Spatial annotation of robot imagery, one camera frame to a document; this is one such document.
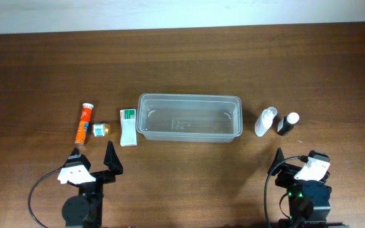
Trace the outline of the white green medicine box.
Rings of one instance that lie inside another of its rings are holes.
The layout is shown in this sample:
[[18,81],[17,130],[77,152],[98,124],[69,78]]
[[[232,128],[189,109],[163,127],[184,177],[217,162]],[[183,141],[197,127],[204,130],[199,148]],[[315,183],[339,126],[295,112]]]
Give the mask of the white green medicine box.
[[136,134],[136,110],[126,109],[120,110],[120,124],[121,124],[121,137],[120,145],[136,146],[137,134]]

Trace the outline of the small gold-capped jar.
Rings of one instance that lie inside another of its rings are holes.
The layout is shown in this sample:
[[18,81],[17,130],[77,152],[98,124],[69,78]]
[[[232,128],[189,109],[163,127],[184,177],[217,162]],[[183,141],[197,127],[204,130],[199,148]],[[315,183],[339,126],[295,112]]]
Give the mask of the small gold-capped jar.
[[105,137],[110,135],[111,126],[108,123],[96,123],[93,125],[94,137]]

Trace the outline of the dark bottle white cap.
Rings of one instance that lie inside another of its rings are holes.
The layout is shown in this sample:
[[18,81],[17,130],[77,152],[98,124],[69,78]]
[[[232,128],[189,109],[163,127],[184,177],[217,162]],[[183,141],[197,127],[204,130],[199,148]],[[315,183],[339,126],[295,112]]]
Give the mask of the dark bottle white cap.
[[277,129],[278,134],[280,136],[285,136],[293,129],[294,125],[299,121],[299,119],[300,117],[298,113],[289,113],[286,117],[279,121]]

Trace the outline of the orange tablet tube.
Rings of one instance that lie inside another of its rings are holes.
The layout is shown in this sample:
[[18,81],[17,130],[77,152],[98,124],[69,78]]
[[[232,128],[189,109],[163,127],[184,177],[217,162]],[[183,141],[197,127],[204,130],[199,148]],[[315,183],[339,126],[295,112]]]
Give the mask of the orange tablet tube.
[[87,136],[87,130],[89,127],[89,121],[91,119],[92,110],[94,105],[91,103],[82,104],[82,113],[80,116],[77,133],[75,136],[75,144],[84,144]]

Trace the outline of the white spray bottle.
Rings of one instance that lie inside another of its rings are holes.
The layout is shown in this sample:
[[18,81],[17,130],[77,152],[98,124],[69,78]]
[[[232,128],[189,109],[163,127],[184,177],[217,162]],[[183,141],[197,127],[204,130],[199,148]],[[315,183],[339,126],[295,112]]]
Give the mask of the white spray bottle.
[[268,107],[263,110],[255,123],[255,134],[262,137],[272,126],[273,120],[278,114],[275,107]]

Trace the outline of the clear plastic container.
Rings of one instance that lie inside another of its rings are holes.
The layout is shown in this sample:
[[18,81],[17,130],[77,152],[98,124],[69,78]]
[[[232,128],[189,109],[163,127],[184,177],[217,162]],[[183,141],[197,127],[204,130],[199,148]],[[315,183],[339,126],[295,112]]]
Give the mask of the clear plastic container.
[[241,99],[223,95],[142,94],[136,130],[152,141],[230,143],[243,132]]

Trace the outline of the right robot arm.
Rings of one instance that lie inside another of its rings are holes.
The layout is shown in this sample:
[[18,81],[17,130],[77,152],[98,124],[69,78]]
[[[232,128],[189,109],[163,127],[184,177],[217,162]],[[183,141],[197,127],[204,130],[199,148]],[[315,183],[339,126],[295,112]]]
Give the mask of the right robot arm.
[[285,217],[278,221],[277,227],[346,227],[341,222],[327,222],[327,216],[331,211],[332,193],[332,187],[326,185],[330,177],[329,167],[330,158],[324,153],[312,150],[308,155],[285,158],[282,149],[278,148],[264,184],[264,214],[267,226],[273,226],[268,215],[267,190],[270,178],[275,176],[275,185],[286,189],[280,200],[287,198],[289,207],[289,214],[284,214]]

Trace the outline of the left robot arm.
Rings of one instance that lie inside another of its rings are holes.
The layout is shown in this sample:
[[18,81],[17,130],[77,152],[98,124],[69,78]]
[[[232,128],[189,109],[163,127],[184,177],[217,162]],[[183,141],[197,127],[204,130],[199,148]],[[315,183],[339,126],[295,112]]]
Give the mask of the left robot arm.
[[106,170],[90,173],[91,163],[87,157],[74,148],[60,170],[58,180],[78,189],[78,195],[66,200],[61,209],[66,227],[96,228],[102,226],[103,186],[116,181],[123,174],[123,166],[108,141],[103,161]]

